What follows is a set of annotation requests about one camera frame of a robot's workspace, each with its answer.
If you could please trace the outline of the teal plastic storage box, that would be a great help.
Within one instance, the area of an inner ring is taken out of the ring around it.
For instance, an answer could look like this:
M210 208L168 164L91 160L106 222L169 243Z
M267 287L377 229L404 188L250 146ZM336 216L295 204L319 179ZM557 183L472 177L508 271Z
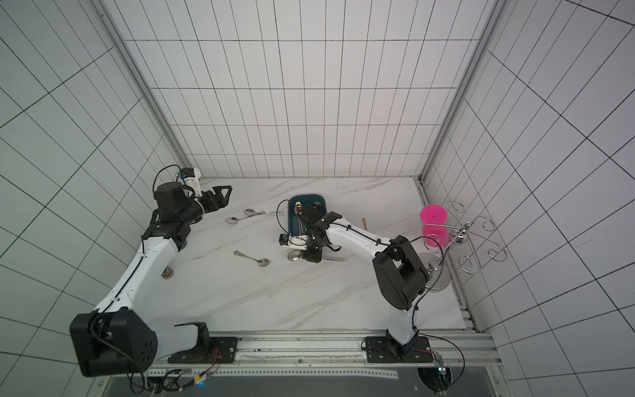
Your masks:
M317 222L327 214L326 200L322 195L295 195L288 203L288 231L292 236L307 234L306 221Z

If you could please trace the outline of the silver matte round spoon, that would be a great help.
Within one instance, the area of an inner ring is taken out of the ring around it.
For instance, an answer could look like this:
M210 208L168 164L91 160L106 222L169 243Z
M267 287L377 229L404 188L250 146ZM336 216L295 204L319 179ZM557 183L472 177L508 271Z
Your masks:
M322 254L320 254L319 256L317 256L317 255L305 256L304 253L305 253L305 251L300 251L300 250L290 251L288 253L288 255L287 255L287 259L289 261L304 260L304 261L308 261L308 262L311 262L311 263L319 263L321 261L337 261L337 262L345 261L345 259L343 259L343 258L324 256Z

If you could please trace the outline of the silver spoon with printed handle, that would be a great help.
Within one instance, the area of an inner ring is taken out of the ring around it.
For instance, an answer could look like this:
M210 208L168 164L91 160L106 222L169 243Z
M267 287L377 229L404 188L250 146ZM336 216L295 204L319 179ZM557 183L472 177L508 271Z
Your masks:
M259 216L259 215L284 215L284 211L256 211L253 208L245 208L243 210L244 215L248 217Z

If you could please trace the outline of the small ornate silver spoon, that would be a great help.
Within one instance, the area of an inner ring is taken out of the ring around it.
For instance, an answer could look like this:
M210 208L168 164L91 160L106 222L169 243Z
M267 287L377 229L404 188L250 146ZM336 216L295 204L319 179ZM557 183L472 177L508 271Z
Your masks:
M247 254L244 254L244 253L242 253L240 251L234 251L233 255L241 257L241 258L246 258L246 259L251 260L251 261L254 261L260 267L265 267L265 266L268 266L270 264L270 260L267 259L267 258L254 258L254 257L248 256Z

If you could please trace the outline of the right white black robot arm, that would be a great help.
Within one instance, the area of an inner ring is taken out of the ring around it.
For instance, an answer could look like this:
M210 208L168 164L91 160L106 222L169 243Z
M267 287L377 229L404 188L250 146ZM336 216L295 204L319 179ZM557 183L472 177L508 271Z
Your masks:
M415 324L416 301L422 297L428 283L428 270L411 242L397 236L382 238L352 226L340 214L310 215L296 213L304 227L303 258L322 261L322 250L342 248L372 265L381 295L391 306L390 323L384 337L364 340L369 362L432 362L423 351L426 345L419 339Z

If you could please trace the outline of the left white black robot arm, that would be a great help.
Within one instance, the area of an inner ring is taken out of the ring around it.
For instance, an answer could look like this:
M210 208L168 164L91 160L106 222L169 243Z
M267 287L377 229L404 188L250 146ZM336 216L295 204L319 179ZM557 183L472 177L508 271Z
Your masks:
M228 206L232 191L229 185L203 191L195 178L155 190L157 208L130 266L92 312L76 315L69 326L84 376L143 374L158 359L203 362L211 357L204 322L156 331L147 324L147 308L155 288L168 278L170 263L185 248L192 225Z

